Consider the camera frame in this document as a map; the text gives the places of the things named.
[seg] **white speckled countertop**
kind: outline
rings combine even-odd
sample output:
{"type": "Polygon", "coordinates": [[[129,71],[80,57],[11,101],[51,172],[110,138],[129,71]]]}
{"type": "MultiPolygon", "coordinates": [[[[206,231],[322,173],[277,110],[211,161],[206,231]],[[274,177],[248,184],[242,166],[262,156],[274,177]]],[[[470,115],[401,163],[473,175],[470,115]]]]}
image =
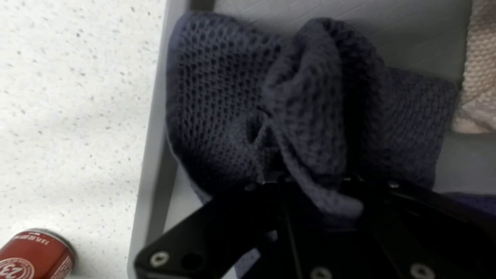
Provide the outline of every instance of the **white speckled countertop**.
{"type": "Polygon", "coordinates": [[[48,228],[71,277],[127,277],[164,1],[0,1],[0,246],[48,228]]]}

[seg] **speckled surface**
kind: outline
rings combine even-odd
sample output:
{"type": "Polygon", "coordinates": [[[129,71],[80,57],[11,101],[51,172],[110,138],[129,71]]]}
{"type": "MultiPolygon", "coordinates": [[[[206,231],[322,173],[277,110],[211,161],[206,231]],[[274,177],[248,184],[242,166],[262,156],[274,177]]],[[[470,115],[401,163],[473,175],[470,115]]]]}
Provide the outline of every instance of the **speckled surface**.
{"type": "Polygon", "coordinates": [[[0,1],[0,245],[54,229],[71,277],[127,277],[164,1],[0,1]]]}

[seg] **white surface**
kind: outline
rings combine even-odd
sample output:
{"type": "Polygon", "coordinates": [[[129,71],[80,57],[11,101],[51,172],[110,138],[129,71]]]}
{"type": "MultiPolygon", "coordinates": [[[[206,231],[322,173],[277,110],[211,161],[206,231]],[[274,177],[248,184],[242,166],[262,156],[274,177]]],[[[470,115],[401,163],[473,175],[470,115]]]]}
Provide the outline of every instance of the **white surface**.
{"type": "Polygon", "coordinates": [[[124,279],[164,0],[0,3],[0,246],[65,235],[71,277],[124,279]]]}

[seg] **red can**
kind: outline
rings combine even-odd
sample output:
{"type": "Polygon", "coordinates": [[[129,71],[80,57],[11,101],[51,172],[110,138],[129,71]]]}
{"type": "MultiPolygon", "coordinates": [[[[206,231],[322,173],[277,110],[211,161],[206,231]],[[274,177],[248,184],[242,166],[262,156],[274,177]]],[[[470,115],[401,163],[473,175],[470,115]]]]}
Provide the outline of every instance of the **red can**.
{"type": "Polygon", "coordinates": [[[60,235],[28,229],[0,249],[0,279],[63,279],[76,263],[76,252],[60,235]]]}

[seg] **black plastic object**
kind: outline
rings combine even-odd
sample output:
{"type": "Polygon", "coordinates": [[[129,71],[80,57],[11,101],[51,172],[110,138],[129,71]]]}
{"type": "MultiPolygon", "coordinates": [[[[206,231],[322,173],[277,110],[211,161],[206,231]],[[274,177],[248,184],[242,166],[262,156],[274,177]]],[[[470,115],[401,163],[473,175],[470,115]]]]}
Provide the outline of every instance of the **black plastic object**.
{"type": "Polygon", "coordinates": [[[246,251],[245,279],[494,279],[496,218],[401,183],[352,178],[355,223],[321,215],[291,181],[231,187],[144,248],[139,279],[217,279],[246,251]]]}

